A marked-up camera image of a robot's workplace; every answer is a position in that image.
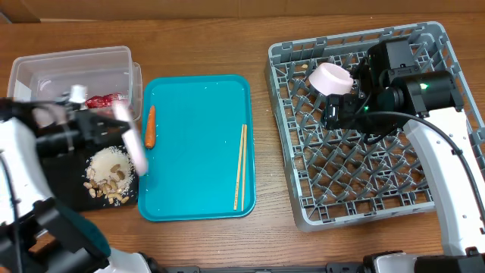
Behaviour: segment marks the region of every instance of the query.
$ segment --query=blue cutting board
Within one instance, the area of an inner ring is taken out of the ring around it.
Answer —
[[[146,149],[148,173],[140,178],[138,208],[150,221],[234,218],[256,204],[255,147],[249,84],[238,75],[165,77],[145,88],[142,138],[155,106],[156,141]],[[248,125],[246,196],[235,211],[237,161]]]

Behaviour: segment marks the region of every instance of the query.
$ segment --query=wooden chopstick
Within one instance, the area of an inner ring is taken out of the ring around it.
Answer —
[[[244,125],[244,147],[242,151],[242,196],[241,212],[244,211],[244,194],[246,193],[246,144],[248,140],[248,125]]]
[[[234,197],[234,210],[237,210],[237,201],[239,198],[239,176],[241,174],[241,155],[243,155],[243,138],[244,138],[244,124],[241,128],[241,141],[239,142],[239,159],[237,161],[237,178],[236,178],[236,196]]]

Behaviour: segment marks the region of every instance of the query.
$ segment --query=red object in container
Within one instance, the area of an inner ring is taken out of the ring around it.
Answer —
[[[93,96],[91,99],[86,100],[86,106],[88,108],[104,108],[110,107],[113,101],[120,101],[128,103],[128,95],[113,93],[106,96]]]

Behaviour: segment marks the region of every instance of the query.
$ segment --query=carrot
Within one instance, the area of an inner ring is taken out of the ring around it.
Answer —
[[[155,146],[155,106],[152,105],[149,118],[146,122],[145,147],[151,149]]]

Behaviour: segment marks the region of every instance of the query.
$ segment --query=dish rack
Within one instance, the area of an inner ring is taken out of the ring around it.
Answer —
[[[320,122],[325,96],[308,82],[319,64],[331,62],[351,70],[370,47],[398,37],[407,38],[421,72],[453,74],[464,97],[471,145],[484,173],[480,144],[485,124],[441,24],[279,42],[268,50],[265,73],[298,229],[319,231],[434,210],[421,163],[404,133],[368,146],[355,130],[325,130]]]

